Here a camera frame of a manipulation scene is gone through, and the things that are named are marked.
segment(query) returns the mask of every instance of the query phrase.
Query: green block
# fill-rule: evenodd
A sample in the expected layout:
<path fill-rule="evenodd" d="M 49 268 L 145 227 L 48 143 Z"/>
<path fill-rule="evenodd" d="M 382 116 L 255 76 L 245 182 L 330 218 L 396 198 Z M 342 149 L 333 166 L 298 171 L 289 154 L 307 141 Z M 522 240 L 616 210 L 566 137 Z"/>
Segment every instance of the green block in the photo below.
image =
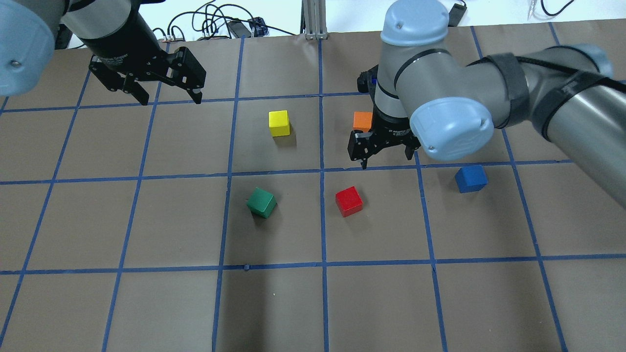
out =
<path fill-rule="evenodd" d="M 276 206 L 276 198 L 274 198 L 274 195 L 270 192 L 257 187 L 254 192 L 252 192 L 246 205 L 248 205 L 251 212 L 267 219 Z"/>

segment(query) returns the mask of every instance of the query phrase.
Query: orange block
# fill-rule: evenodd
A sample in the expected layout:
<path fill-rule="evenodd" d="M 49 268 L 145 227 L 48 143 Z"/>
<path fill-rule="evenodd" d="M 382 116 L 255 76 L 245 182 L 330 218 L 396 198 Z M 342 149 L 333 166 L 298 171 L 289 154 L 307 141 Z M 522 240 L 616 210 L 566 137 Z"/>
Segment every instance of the orange block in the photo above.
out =
<path fill-rule="evenodd" d="M 355 111 L 352 129 L 362 132 L 369 132 L 372 128 L 372 119 L 373 116 L 370 112 Z"/>

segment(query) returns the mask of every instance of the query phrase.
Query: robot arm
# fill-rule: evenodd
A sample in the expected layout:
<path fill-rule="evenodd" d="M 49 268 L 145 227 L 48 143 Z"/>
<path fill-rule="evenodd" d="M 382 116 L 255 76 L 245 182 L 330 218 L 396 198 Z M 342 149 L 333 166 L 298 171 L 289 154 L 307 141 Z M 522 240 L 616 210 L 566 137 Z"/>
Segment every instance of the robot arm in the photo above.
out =
<path fill-rule="evenodd" d="M 122 90 L 142 105 L 148 93 L 139 81 L 162 81 L 187 91 L 200 104 L 206 71 L 191 51 L 159 47 L 139 14 L 154 0 L 0 0 L 0 95 L 32 89 L 52 57 L 59 23 L 94 53 L 90 71 L 110 91 Z"/>
<path fill-rule="evenodd" d="M 598 47 L 557 46 L 516 57 L 498 54 L 460 67 L 443 41 L 448 13 L 437 0 L 399 0 L 386 14 L 380 64 L 359 77 L 370 92 L 370 131 L 353 131 L 352 160 L 403 144 L 436 160 L 484 146 L 494 128 L 532 121 L 626 207 L 626 86 L 611 80 Z"/>

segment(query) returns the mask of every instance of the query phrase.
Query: red block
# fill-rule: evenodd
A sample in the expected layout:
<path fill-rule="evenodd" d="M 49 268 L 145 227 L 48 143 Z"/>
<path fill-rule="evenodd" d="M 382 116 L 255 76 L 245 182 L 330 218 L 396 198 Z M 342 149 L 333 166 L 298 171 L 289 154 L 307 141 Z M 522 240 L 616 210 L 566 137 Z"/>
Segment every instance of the red block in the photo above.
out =
<path fill-rule="evenodd" d="M 337 193 L 335 195 L 335 201 L 343 217 L 347 217 L 363 209 L 363 200 L 354 186 Z"/>

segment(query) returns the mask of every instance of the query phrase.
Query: gray robot arm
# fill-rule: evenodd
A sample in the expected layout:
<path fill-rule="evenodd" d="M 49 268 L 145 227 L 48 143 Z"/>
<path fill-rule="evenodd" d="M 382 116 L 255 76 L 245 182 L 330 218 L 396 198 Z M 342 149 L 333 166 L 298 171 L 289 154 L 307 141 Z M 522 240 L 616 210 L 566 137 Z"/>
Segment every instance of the gray robot arm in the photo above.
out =
<path fill-rule="evenodd" d="M 365 167 L 381 149 L 404 144 L 409 159 L 421 145 L 431 158 L 456 160 L 486 144 L 494 128 L 530 120 L 626 207 L 626 86 L 609 78 L 606 54 L 557 46 L 461 67 L 443 41 L 447 25 L 437 0 L 389 8 L 380 63 L 359 87 L 371 91 L 373 127 L 352 132 L 351 158 Z"/>

